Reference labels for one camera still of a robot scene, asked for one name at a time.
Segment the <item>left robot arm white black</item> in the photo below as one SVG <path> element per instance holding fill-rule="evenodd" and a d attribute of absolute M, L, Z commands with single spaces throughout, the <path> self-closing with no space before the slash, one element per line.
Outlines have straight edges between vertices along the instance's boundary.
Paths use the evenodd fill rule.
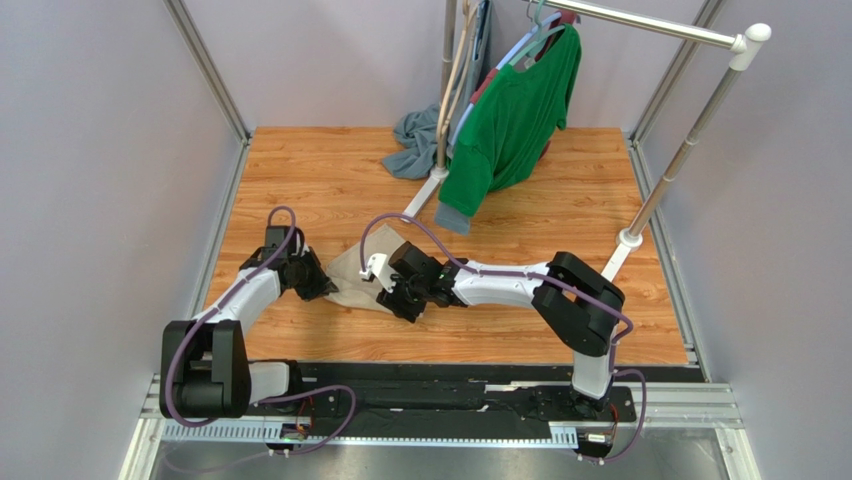
<path fill-rule="evenodd" d="M 297 363 L 250 359 L 245 336 L 285 292 L 311 301 L 336 290 L 301 229 L 267 227 L 264 245 L 240 266 L 234 282 L 212 306 L 164 328 L 162 414 L 184 426 L 204 426 L 239 418 L 254 404 L 297 392 Z"/>

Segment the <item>beige linen napkin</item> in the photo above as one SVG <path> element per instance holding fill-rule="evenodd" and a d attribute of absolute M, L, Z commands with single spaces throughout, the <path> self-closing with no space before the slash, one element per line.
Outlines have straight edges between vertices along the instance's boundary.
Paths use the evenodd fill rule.
<path fill-rule="evenodd" d="M 365 243 L 365 255 L 392 254 L 405 240 L 387 224 L 372 231 Z M 360 246 L 352 246 L 347 251 L 333 259 L 325 269 L 326 275 L 337 287 L 336 292 L 328 294 L 325 299 L 347 308 L 371 310 L 391 315 L 391 311 L 381 306 L 376 298 L 382 290 L 378 281 L 366 282 L 359 275 Z"/>

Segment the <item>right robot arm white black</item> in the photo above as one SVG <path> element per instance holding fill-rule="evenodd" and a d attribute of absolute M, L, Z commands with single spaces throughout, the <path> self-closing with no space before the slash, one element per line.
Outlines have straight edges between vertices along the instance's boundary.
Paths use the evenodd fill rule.
<path fill-rule="evenodd" d="M 573 352 L 573 390 L 603 399 L 612 384 L 612 348 L 625 321 L 625 295 L 577 256 L 558 252 L 549 262 L 488 265 L 451 257 L 441 263 L 410 242 L 362 263 L 361 278 L 378 281 L 376 301 L 415 322 L 429 304 L 440 308 L 499 305 L 534 310 Z"/>

